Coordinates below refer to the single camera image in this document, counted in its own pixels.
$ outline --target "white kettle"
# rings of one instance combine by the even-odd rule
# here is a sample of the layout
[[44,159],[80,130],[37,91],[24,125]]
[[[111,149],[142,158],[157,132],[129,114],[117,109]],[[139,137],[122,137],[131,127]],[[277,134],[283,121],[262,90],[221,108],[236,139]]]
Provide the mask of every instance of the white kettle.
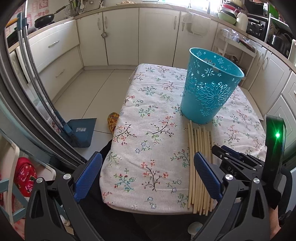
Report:
[[237,15],[237,22],[235,26],[243,30],[244,32],[246,32],[248,27],[248,22],[249,22],[248,16],[240,12]]

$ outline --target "wok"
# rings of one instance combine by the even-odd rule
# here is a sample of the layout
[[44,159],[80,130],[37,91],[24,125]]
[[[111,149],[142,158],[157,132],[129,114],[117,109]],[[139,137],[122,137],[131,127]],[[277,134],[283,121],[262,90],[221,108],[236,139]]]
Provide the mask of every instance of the wok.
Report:
[[53,19],[54,19],[54,15],[56,13],[62,11],[66,6],[61,7],[54,14],[48,14],[48,15],[45,15],[45,16],[42,16],[42,17],[36,19],[35,20],[35,24],[34,24],[35,28],[43,28],[44,26],[50,24],[53,21]]

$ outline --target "tablecloth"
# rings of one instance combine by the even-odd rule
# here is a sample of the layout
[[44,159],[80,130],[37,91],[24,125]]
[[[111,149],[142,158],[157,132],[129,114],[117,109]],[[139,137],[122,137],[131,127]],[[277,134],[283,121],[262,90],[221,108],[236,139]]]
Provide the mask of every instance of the tablecloth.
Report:
[[[150,214],[192,212],[187,208],[189,120],[180,111],[186,72],[137,67],[100,176],[103,201],[110,207]],[[265,132],[240,87],[206,129],[214,145],[265,160]]]

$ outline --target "cabinet handle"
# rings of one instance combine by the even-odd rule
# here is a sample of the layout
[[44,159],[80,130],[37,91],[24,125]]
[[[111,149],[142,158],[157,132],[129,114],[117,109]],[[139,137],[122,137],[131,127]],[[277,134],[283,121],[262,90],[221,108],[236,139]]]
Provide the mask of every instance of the cabinet handle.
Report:
[[267,67],[267,65],[268,65],[268,62],[269,62],[269,58],[266,57],[266,58],[264,59],[263,63],[262,63],[262,70],[265,70],[265,69],[266,69],[266,67]]
[[183,17],[183,21],[182,21],[182,32],[184,31],[184,27],[185,27],[185,21],[184,21],[184,17]]
[[175,16],[174,29],[176,29],[176,25],[177,25],[177,16]]
[[108,28],[108,25],[107,25],[107,17],[105,17],[105,27]]
[[101,28],[100,28],[100,22],[101,22],[101,20],[100,20],[100,18],[98,18],[98,28],[99,28],[99,30],[101,30]]
[[56,76],[56,78],[58,78],[58,77],[59,77],[64,71],[65,71],[65,69],[63,69],[62,72],[60,72],[60,73]]
[[264,57],[263,57],[263,54],[261,54],[260,57],[259,57],[259,59],[258,59],[258,62],[257,62],[257,65],[258,65],[258,66],[259,66],[259,63],[260,63],[260,59],[261,59],[261,57],[264,58]]
[[48,48],[51,48],[51,47],[53,47],[53,46],[55,46],[57,43],[59,42],[59,40],[58,41],[56,41],[56,42],[54,42],[53,44],[51,44],[51,45],[48,45]]

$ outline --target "tile floor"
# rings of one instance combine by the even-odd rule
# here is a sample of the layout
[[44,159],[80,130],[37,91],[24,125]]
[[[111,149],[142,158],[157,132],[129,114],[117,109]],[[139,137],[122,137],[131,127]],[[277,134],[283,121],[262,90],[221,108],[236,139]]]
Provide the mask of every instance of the tile floor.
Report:
[[54,104],[65,121],[97,118],[91,146],[76,148],[86,159],[112,139],[107,117],[120,112],[132,73],[125,69],[85,70]]

